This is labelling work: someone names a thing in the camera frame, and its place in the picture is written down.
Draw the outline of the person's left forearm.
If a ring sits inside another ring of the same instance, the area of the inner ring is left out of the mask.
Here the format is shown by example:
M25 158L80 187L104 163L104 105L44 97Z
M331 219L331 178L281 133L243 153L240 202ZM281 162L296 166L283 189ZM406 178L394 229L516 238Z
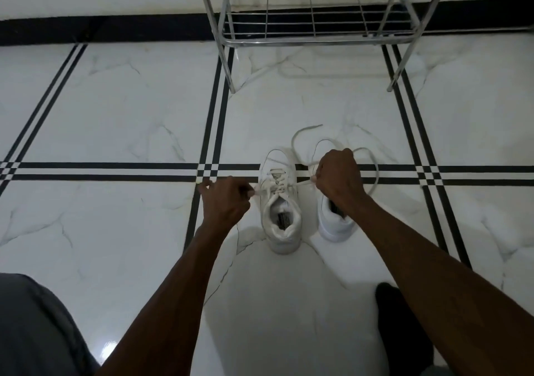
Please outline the person's left forearm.
M205 219L95 376L189 376L218 252L235 226Z

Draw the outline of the white sneaker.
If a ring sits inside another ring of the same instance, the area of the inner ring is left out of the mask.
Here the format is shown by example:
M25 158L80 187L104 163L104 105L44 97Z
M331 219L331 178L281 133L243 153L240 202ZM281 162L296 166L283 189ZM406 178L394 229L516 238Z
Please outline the white sneaker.
M320 139L312 155L312 175L316 174L320 160L330 150L342 150L343 147L332 139ZM357 224L346 215L331 199L317 190L317 217L320 235L330 242L344 242L348 240L357 229Z
M295 165L286 149L268 152L259 171L257 194L261 224L271 251L279 255L295 252L301 244L302 211Z

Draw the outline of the person's grey shorts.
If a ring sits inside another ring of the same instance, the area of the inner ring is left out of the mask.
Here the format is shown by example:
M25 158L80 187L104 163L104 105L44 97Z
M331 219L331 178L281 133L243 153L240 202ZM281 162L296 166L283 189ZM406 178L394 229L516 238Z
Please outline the person's grey shorts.
M100 367L54 293L0 273L0 376L95 376Z

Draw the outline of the silver metal shoe rack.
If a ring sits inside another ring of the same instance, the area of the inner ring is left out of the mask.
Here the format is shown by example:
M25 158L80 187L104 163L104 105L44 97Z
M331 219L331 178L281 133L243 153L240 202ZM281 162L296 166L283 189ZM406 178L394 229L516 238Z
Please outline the silver metal shoe rack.
M397 46L407 44L393 90L441 0L419 16L411 0L203 0L229 91L236 88L226 49L244 47Z

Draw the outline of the white shoelace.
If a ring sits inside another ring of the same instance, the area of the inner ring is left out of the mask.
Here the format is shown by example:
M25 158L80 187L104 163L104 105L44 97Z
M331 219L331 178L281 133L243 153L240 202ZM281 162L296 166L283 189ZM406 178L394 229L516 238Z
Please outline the white shoelace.
M294 134L293 136L291 137L291 141L290 141L290 150L291 150L291 155L292 157L294 157L294 159L297 161L297 163L302 163L301 159L300 159L300 156L298 154L298 152L296 151L296 148L295 148L295 141L296 141L296 138L297 136L304 132L304 131L308 131L308 130L311 130L311 129L317 129L319 127L322 127L323 124L317 124L317 125L311 125L311 126L307 126L307 127L303 127L301 129L298 129ZM309 185L312 183L312 180L311 179L307 179L307 180L304 180L302 182L299 182L299 183L296 183L294 185L287 185L287 188L290 189L290 190L296 190L297 187L299 186L305 186L305 185ZM261 196L263 195L263 193L265 193L266 190L262 190L260 187L257 187L257 188L253 188L253 190L248 190L247 191L247 196L249 197L254 197L254 196Z
M369 188L369 190L366 191L367 195L372 196L373 193L375 192L375 189L377 188L378 183L379 183L380 170L379 170L379 166L378 166L378 163L377 163L377 159L375 158L373 152L369 148L366 148L366 147L355 148L355 149L352 150L353 156L358 151L361 151L361 150L365 150L368 153L369 158L370 158L370 160L371 160L371 162L372 162L372 164L374 165L374 168L375 168L375 179L374 179L374 182L373 182L371 188Z

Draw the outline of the person's left hand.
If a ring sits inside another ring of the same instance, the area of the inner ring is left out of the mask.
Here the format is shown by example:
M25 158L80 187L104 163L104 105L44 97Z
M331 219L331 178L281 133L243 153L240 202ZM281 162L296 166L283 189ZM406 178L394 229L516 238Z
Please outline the person's left hand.
M253 190L252 186L240 177L229 176L212 182L208 194L200 195L204 214L202 228L228 234L250 209L248 190Z

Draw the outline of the person's right hand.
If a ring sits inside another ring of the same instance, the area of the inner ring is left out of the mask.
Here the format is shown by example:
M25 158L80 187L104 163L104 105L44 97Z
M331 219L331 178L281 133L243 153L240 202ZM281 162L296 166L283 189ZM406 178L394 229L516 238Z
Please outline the person's right hand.
M360 170L352 150L332 149L325 155L332 155L330 165L330 191L322 193L331 199L346 215L355 218L358 210L368 201Z

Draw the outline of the person's right forearm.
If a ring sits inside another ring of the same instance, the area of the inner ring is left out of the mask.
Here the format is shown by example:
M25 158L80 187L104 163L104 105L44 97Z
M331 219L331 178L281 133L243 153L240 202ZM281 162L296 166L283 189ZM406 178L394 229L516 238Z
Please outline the person's right forearm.
M335 203L374 244L457 376L534 376L534 316L367 195Z

